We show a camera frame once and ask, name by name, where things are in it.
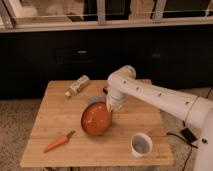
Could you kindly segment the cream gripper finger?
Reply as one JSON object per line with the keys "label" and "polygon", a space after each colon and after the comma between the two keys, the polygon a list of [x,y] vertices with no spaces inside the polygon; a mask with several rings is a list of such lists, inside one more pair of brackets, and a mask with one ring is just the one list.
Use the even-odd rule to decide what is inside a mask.
{"label": "cream gripper finger", "polygon": [[106,103],[106,107],[108,112],[112,112],[112,107],[109,104]]}

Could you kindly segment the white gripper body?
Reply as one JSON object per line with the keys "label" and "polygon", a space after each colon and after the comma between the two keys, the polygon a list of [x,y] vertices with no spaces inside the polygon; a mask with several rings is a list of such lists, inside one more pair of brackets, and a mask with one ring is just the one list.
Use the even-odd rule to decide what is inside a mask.
{"label": "white gripper body", "polygon": [[117,110],[121,107],[124,99],[124,93],[116,90],[110,90],[106,96],[106,103],[112,107],[112,110]]}

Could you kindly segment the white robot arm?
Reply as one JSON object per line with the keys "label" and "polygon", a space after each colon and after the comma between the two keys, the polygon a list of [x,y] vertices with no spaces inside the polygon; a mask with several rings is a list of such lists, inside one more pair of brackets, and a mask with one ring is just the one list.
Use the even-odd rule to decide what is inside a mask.
{"label": "white robot arm", "polygon": [[143,83],[125,65],[108,76],[107,109],[116,111],[130,95],[184,120],[201,131],[194,171],[213,171],[213,101],[200,96]]}

